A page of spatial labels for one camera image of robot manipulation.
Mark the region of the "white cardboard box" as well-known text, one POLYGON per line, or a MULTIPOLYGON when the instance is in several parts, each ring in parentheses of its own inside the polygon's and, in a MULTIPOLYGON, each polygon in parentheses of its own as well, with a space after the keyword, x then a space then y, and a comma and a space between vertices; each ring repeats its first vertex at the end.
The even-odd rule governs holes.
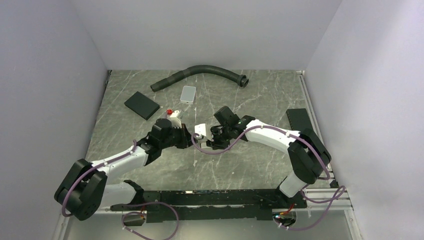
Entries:
POLYGON ((202 150, 212 150, 212 142, 207 139, 196 139, 197 146, 202 150))

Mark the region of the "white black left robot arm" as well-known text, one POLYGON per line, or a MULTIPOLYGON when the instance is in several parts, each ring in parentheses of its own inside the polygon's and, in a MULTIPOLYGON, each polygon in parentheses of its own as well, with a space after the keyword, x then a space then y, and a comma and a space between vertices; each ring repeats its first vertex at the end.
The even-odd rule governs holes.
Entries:
POLYGON ((173 126, 165 118, 158 119, 147 135, 133 140, 132 145, 110 157, 89 162, 81 158, 73 163, 57 188, 54 199, 61 205, 64 217, 84 221, 98 208, 124 204, 131 210, 144 203, 144 190, 132 181, 110 182, 134 169, 158 159, 167 148, 187 149, 193 145, 185 124, 173 126))

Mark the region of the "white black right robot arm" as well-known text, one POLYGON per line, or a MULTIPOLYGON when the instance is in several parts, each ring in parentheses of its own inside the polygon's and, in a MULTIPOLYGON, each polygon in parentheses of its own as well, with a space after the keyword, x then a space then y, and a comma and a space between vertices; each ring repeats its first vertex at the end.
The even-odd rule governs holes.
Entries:
POLYGON ((237 141, 254 142, 271 147, 288 155, 292 171, 277 187, 276 203, 287 208, 295 201, 295 195, 314 184, 322 174, 329 175, 327 166, 332 157, 323 142, 310 127, 287 130, 266 124, 244 115, 239 117, 228 106, 215 114, 218 125, 195 127, 201 148, 228 151, 237 141))

